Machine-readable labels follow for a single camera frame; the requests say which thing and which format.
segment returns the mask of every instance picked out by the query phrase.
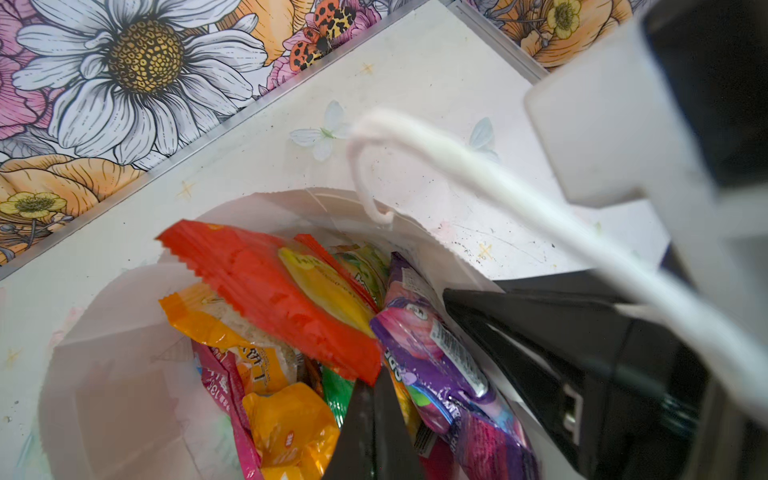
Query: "yellow flower center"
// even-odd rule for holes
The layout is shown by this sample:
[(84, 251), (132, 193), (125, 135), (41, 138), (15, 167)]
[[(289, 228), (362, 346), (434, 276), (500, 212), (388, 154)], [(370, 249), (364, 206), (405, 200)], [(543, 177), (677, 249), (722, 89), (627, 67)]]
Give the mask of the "yellow flower center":
[(150, 94), (179, 76), (184, 46), (179, 35), (156, 20), (126, 28), (109, 52), (109, 72), (126, 90)]
[(40, 210), (57, 210), (52, 208), (55, 199), (53, 198), (40, 198), (29, 197), (16, 201), (16, 208), (19, 212), (39, 212)]
[(573, 5), (571, 5), (570, 2), (561, 3), (560, 5), (554, 7), (554, 21), (558, 28), (562, 28), (563, 30), (570, 30), (575, 16), (576, 12), (574, 12)]

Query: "small yellow flower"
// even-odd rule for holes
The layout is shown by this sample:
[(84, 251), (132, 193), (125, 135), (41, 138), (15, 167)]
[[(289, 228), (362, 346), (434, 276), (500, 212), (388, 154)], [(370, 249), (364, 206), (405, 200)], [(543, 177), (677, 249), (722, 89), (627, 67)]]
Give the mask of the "small yellow flower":
[(67, 206), (67, 201), (57, 194), (43, 192), (31, 194), (19, 192), (0, 203), (0, 212), (7, 215), (20, 215), (24, 218), (43, 218)]
[(552, 8), (547, 12), (547, 25), (558, 38), (565, 40), (578, 28), (580, 11), (581, 2), (578, 0), (554, 0)]

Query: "pink flower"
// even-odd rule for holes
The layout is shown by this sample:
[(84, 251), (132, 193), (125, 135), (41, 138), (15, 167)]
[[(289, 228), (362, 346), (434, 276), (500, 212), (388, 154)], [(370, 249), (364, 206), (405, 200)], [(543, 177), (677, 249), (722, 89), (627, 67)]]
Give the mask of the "pink flower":
[(18, 44), (16, 34), (38, 22), (28, 0), (0, 0), (0, 140), (20, 134), (26, 125), (47, 128), (53, 100), (61, 93), (61, 89), (23, 91), (13, 86), (13, 74), (36, 56)]
[[(336, 48), (339, 45), (347, 43), (352, 38), (355, 38), (356, 36), (360, 35), (364, 30), (366, 30), (366, 28), (370, 27), (371, 25), (377, 23), (379, 20), (382, 19), (381, 15), (379, 15), (379, 13), (373, 7), (367, 7), (367, 8), (362, 7), (358, 0), (347, 0), (343, 5), (349, 6), (355, 9), (355, 12), (356, 12), (355, 21), (352, 24), (352, 27), (347, 28), (347, 30), (344, 33), (342, 33), (338, 38), (333, 39), (333, 41), (331, 42), (332, 48)], [(306, 27), (314, 31), (318, 30), (317, 25), (315, 24), (314, 13), (310, 12), (306, 14)], [(304, 28), (301, 28), (299, 31), (294, 33), (291, 38), (288, 38), (287, 40), (285, 40), (283, 42), (283, 47), (286, 49), (286, 51), (290, 52), (293, 46), (299, 41), (312, 43), (307, 38)], [(290, 65), (288, 64), (288, 59), (289, 59), (288, 56), (283, 56), (278, 58), (272, 63), (272, 71), (270, 72), (270, 76), (266, 80), (266, 89), (259, 86), (259, 91), (261, 92), (261, 94), (264, 94), (267, 91), (273, 90), (278, 85), (282, 85), (289, 78), (292, 78), (294, 75), (299, 73), (299, 71), (294, 71), (291, 69)]]

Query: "pink wrapper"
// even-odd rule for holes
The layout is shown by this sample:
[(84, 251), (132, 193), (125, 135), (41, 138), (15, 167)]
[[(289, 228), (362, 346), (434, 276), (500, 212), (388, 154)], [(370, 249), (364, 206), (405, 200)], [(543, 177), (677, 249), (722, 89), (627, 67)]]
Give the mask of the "pink wrapper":
[(230, 416), (237, 458), (243, 469), (243, 477), (246, 480), (263, 480), (259, 471), (261, 457), (253, 446), (248, 416), (243, 408), (245, 392), (240, 375), (237, 373), (234, 354), (222, 353), (219, 349), (197, 342), (192, 342), (192, 350), (199, 366), (203, 386), (219, 408)]

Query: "black plastic part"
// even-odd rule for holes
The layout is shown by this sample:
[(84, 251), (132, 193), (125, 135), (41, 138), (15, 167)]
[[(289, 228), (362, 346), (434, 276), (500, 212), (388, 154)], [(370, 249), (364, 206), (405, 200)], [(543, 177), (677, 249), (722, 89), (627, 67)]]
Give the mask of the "black plastic part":
[(662, 0), (644, 30), (714, 181), (768, 179), (768, 2)]
[[(613, 303), (630, 302), (592, 272), (497, 283), (507, 293), (446, 290), (446, 309), (571, 465), (590, 479), (677, 478), (707, 382), (698, 358), (662, 326), (618, 313)], [(583, 407), (578, 437), (567, 392)]]
[(361, 480), (374, 477), (373, 389), (357, 380), (344, 424), (323, 480)]
[(402, 419), (389, 371), (383, 368), (373, 393), (376, 419), (376, 480), (423, 480), (422, 466)]

